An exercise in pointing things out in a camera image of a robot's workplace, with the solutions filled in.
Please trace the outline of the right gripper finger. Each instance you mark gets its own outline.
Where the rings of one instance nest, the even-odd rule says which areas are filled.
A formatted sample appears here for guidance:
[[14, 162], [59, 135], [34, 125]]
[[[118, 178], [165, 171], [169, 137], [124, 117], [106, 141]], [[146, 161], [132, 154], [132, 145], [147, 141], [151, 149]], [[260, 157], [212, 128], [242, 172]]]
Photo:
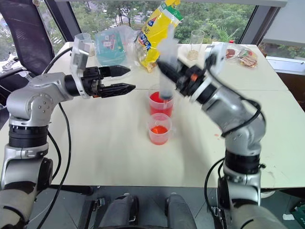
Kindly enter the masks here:
[[165, 75], [173, 83], [177, 83], [179, 79], [179, 73], [170, 64], [158, 60], [157, 65], [163, 75]]
[[186, 71], [188, 69], [188, 66], [184, 62], [182, 62], [180, 59], [171, 61], [170, 65], [176, 71]]

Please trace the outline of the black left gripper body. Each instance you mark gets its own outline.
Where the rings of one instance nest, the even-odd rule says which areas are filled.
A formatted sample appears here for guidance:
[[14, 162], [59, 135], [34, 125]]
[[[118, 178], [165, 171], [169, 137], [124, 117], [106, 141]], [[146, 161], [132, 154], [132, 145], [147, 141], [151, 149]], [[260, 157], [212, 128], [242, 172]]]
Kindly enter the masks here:
[[105, 98], [101, 80], [106, 77], [106, 67], [88, 67], [81, 78], [82, 85], [87, 95], [92, 97]]

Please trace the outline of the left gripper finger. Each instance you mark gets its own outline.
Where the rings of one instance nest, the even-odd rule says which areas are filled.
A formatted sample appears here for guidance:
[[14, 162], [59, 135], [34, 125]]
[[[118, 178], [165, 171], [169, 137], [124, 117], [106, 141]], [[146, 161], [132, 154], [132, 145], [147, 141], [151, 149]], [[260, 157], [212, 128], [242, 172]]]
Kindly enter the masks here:
[[136, 88], [135, 85], [127, 83], [116, 83], [102, 87], [102, 98], [125, 95]]
[[129, 73], [130, 71], [130, 68], [121, 65], [99, 67], [99, 72], [102, 78], [120, 77]]

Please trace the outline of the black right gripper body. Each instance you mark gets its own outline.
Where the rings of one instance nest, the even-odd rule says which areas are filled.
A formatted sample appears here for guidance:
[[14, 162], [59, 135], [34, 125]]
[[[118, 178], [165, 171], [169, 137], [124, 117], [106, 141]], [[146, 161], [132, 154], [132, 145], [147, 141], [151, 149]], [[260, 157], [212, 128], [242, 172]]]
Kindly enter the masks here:
[[197, 65], [192, 67], [183, 65], [179, 74], [181, 77], [176, 83], [176, 90], [183, 96], [191, 96], [203, 83], [205, 68], [201, 69]]

